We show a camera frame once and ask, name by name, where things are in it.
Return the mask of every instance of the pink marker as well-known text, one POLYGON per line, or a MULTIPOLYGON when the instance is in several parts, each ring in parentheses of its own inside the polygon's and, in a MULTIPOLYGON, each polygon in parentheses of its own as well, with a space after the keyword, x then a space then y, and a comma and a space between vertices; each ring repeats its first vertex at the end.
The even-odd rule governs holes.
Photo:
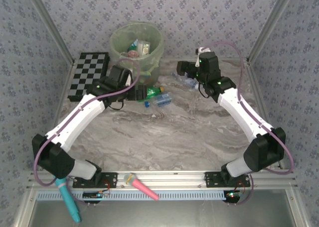
POLYGON ((158 201, 159 196, 155 194, 153 191, 151 191, 147 186, 145 186, 139 179, 133 174, 129 173, 124 176, 124 181, 126 184, 130 184, 131 186, 135 187, 136 189, 139 189, 144 194, 148 195, 152 199, 158 201))

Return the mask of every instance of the mounting bracket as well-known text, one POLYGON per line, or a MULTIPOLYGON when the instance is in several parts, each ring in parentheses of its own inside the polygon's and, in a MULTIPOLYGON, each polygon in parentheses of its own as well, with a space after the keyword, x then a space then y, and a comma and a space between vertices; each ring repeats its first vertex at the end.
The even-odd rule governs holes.
POLYGON ((206 181, 207 188, 216 188, 216 187, 243 187, 241 186, 242 182, 245 187, 250 187, 250 180, 248 175, 240 175, 236 178, 233 178, 231 182, 225 183, 224 179, 221 177, 220 171, 209 171, 205 172, 204 179, 206 181))
POLYGON ((95 185, 92 180, 85 180, 83 178, 76 177, 73 181, 73 188, 99 188, 105 189, 108 188, 108 184, 110 184, 110 188, 116 188, 116 184, 118 182, 118 173, 116 172, 101 172, 101 180, 95 185))

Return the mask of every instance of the teal marker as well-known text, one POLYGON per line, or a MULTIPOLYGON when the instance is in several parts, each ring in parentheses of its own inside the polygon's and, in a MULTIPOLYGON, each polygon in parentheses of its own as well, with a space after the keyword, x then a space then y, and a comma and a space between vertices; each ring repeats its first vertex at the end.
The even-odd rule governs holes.
POLYGON ((66 188, 66 185, 67 185, 66 179, 65 178, 56 179, 55 185, 59 188, 59 191, 60 191, 60 193, 62 195, 62 198, 63 198, 63 200, 65 202, 65 205, 68 208, 68 211, 69 211, 70 215, 72 216, 74 222, 75 223, 80 223, 81 222, 81 218, 80 218, 80 215, 79 215, 79 210, 76 207, 72 196, 68 192, 68 189, 66 188))

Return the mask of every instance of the cable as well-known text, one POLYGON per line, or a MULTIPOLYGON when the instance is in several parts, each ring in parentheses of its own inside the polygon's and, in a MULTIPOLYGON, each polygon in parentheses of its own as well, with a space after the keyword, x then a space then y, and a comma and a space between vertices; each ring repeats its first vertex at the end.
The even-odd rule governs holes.
POLYGON ((198 90, 199 90, 199 93, 204 97, 204 98, 209 98, 209 95, 207 95, 206 97, 204 96, 204 94, 201 92, 200 90, 200 83, 198 83, 198 90))
POLYGON ((249 201, 249 199, 252 197, 253 192, 254 192, 254 180, 253 180, 253 177, 251 176, 251 174, 249 174, 249 178, 251 180, 251 189, 250 189, 250 192, 249 192, 247 198, 239 203, 236 203, 236 204, 234 204, 234 203, 228 203, 228 204, 230 204, 232 206, 238 206, 238 205, 242 205, 242 204, 246 203, 247 201, 249 201))
POLYGON ((226 45, 230 45, 232 46, 238 53, 239 55, 239 59, 240 59, 240 78, 239 78, 239 84, 238 84, 238 88, 237 88, 237 96, 238 96, 238 102, 240 103, 241 107, 245 110, 245 112, 263 129, 265 130, 267 133, 269 133, 269 135, 275 139, 280 146, 285 150, 286 154, 289 157, 290 160, 290 169, 286 172, 280 172, 280 171, 274 171, 271 170, 269 168, 265 168, 265 170, 271 172, 271 173, 275 173, 278 175, 288 175, 290 174, 294 168, 295 168, 295 164, 294 164, 294 159, 293 156, 291 155, 290 151, 288 150, 288 148, 286 147, 286 145, 275 135, 271 132, 271 130, 269 130, 268 128, 266 128, 265 126, 262 125, 262 123, 246 108, 246 106, 244 105, 244 103, 241 100, 241 95, 240 95, 240 88, 241 88, 241 84, 242 84, 242 80, 243 80, 243 74, 244 74, 244 61, 243 61, 243 57, 241 56, 241 53, 239 51, 239 49, 232 43, 229 42, 225 42, 225 41, 219 41, 219 42, 213 42, 210 46, 215 46, 218 44, 226 44, 226 45))
POLYGON ((107 180, 103 181, 105 184, 108 184, 108 188, 103 190, 102 193, 104 193, 105 191, 109 191, 109 195, 111 194, 111 185, 110 182, 108 182, 107 180))
POLYGON ((122 106, 119 109, 113 108, 113 107, 111 107, 111 105, 109 105, 109 108, 111 108, 111 109, 113 109, 115 111, 119 111, 119 110, 121 110, 124 107, 124 101, 121 101, 121 103, 122 103, 122 106))
POLYGON ((239 181, 237 182, 236 187, 235 187, 235 189, 233 190, 233 192, 237 190, 238 184, 241 184, 241 185, 244 187, 244 192, 243 192, 243 194, 244 194, 244 193, 245 193, 245 185, 244 185, 244 183, 243 183, 241 180, 239 180, 239 181))
MULTIPOLYGON (((73 193, 71 192, 71 190, 70 190, 70 188, 69 188, 69 180, 70 180, 71 178, 70 177, 68 177, 67 178, 67 181, 66 181, 66 189, 67 189, 67 191, 68 191, 68 193, 72 196, 72 199, 74 200, 74 201, 76 201, 76 202, 78 202, 78 203, 80 203, 80 204, 82 204, 82 205, 85 205, 85 206, 87 206, 87 207, 89 207, 90 206, 90 203, 86 203, 85 201, 83 201, 83 200, 80 200, 80 199, 78 199, 78 198, 76 198, 74 195, 73 195, 73 193)), ((103 190, 102 191, 102 193, 104 192, 104 191, 109 191, 109 195, 111 194, 111 190, 110 190, 110 183, 108 182, 108 181, 106 181, 106 184, 108 184, 108 188, 106 189, 106 190, 103 190)), ((92 206, 96 206, 96 205, 98 205, 98 206, 106 206, 106 205, 104 205, 104 204, 102 204, 102 203, 97 203, 97 204, 93 204, 92 206)))
POLYGON ((89 101, 87 101, 86 103, 84 103, 80 109, 78 109, 66 122, 65 124, 56 132, 56 134, 54 134, 53 136, 51 136, 45 143, 43 143, 43 145, 40 147, 38 153, 36 154, 35 156, 35 159, 34 159, 34 165, 33 165, 33 172, 34 172, 34 178, 35 180, 37 181, 37 183, 39 183, 40 185, 42 186, 50 186, 52 185, 56 178, 54 178, 50 183, 43 183, 40 179, 39 179, 39 176, 38 176, 38 172, 37 172, 37 165, 38 165, 38 161, 39 161, 39 158, 40 158, 40 155, 42 153, 42 151, 44 150, 44 148, 57 136, 59 135, 59 133, 78 115, 79 112, 81 112, 81 110, 83 108, 85 108, 87 105, 89 105, 91 102, 97 100, 97 99, 103 99, 103 98, 107 98, 107 97, 110 97, 110 96, 114 96, 114 95, 118 95, 118 94, 121 94, 121 93, 124 93, 126 91, 128 91, 129 89, 131 89, 132 87, 134 87, 134 85, 137 83, 139 77, 140 77, 140 66, 139 64, 133 60, 133 59, 129 59, 129 58, 122 58, 122 59, 119 59, 117 61, 117 64, 119 64, 120 62, 122 61, 129 61, 129 62, 132 62, 135 66, 135 68, 137 69, 137 76, 136 78, 134 79, 134 81, 132 82, 131 85, 129 85, 128 87, 120 90, 120 91, 117 91, 117 92, 114 92, 114 93, 109 93, 109 94, 103 94, 103 95, 100 95, 100 96, 97 96, 95 98, 92 98, 90 99, 89 101))

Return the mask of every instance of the plastic bottle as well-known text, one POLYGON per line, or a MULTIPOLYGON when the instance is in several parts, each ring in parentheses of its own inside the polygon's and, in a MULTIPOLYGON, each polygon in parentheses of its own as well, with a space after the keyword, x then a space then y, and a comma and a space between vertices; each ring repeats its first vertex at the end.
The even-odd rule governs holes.
POLYGON ((164 92, 164 88, 163 87, 152 87, 152 88, 148 88, 148 95, 144 100, 139 100, 139 102, 145 102, 145 100, 149 100, 152 97, 159 95, 160 93, 164 92))
POLYGON ((158 107, 162 107, 170 103, 171 103, 171 97, 169 96, 169 94, 164 93, 164 94, 155 96, 154 104, 156 104, 158 107))
POLYGON ((195 79, 188 78, 187 76, 181 76, 176 73, 172 73, 171 75, 176 81, 180 82, 181 84, 185 84, 191 89, 198 90, 198 81, 196 81, 195 79))

